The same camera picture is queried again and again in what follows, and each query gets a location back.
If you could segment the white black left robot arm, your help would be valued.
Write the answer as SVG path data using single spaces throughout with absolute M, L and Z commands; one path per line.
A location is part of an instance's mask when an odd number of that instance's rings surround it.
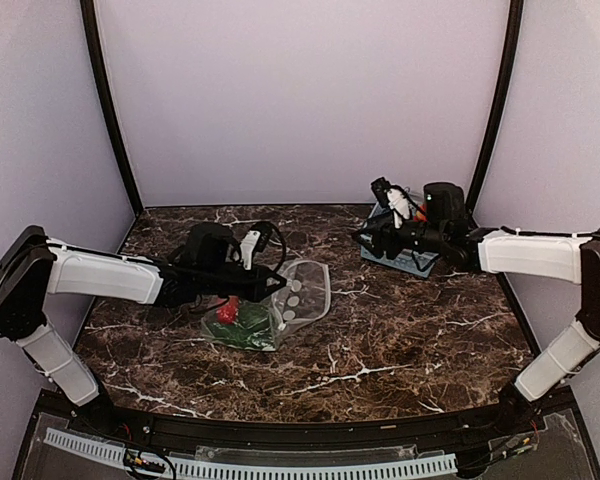
M 186 241 L 165 258 L 90 250 L 24 229 L 0 260 L 0 339 L 18 345 L 100 436 L 121 427 L 120 412 L 95 375 L 43 311 L 53 294 L 77 294 L 175 308 L 205 296 L 260 302 L 287 281 L 277 267 L 255 262 L 278 229 L 254 224 L 242 240 L 222 224 L 194 225 Z

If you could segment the clear zip top bag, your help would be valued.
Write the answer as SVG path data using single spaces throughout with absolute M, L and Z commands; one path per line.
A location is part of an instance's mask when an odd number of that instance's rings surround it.
M 260 303 L 239 300 L 266 306 L 272 315 L 272 330 L 276 350 L 289 336 L 323 317 L 331 307 L 331 279 L 329 267 L 321 262 L 297 259 L 290 260 L 281 268 L 287 286 Z M 283 331 L 280 324 L 286 324 Z

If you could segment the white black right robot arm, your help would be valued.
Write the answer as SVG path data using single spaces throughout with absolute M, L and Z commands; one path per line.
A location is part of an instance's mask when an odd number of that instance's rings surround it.
M 501 434 L 514 432 L 540 400 L 600 350 L 600 229 L 537 232 L 508 227 L 474 228 L 461 187 L 429 183 L 417 203 L 401 186 L 380 177 L 371 190 L 383 213 L 369 218 L 352 238 L 376 258 L 405 250 L 433 253 L 465 271 L 515 273 L 571 282 L 581 288 L 574 320 L 513 381 L 490 413 Z

